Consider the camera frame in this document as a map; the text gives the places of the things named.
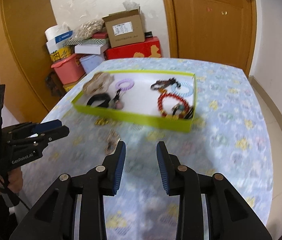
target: red beaded bracelet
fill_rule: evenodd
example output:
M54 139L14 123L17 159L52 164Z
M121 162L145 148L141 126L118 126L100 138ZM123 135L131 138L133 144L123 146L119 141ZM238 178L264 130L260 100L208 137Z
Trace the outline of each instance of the red beaded bracelet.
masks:
M184 110L182 111L182 113L180 113L179 115L171 115L171 114L167 114L162 107L162 101L165 97L172 97L175 98L177 100L179 100L183 105L184 105ZM163 117L167 117L167 118L171 118L171 119L178 119L178 118L184 118L185 114L188 113L189 111L189 105L188 103L180 96L177 96L176 94L172 94L172 93L163 93L159 96L158 98L158 107L159 107L159 111L161 113L161 115Z

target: tile floor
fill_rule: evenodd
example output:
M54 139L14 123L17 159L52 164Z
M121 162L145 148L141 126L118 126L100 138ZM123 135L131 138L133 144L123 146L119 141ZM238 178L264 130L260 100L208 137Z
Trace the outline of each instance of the tile floor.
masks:
M282 131L261 96L254 90L266 121L272 151L273 195L267 229L272 239L282 235Z

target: black beaded bracelet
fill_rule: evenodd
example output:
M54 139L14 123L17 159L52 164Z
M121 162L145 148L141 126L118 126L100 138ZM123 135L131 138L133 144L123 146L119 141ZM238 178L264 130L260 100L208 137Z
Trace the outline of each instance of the black beaded bracelet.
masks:
M102 100L104 100L104 102L99 104L98 107L108 108L109 102L111 101L111 98L108 93L96 94L92 96L87 102L87 106L92 105L94 101L102 101Z
M194 107L190 107L188 113L185 114L184 119L191 119L193 117Z

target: light blue box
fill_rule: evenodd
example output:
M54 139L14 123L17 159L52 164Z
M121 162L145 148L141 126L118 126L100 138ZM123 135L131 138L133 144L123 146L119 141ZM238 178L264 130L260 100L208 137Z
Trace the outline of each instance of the light blue box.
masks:
M103 54L101 55L86 55L80 58L80 62L84 68L85 73L89 74L98 65L104 61Z

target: light blue spiral hair tie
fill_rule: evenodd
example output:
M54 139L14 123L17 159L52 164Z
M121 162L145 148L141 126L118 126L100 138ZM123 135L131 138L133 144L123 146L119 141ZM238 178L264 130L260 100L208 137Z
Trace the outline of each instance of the light blue spiral hair tie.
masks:
M187 98L189 96L191 96L193 94L193 87L191 85L189 85L187 82L180 82L180 85L182 87L186 87L188 88L189 92L188 93L180 93L177 91L177 84L174 83L171 87L171 92L176 94L177 96L179 97L182 97L182 98Z

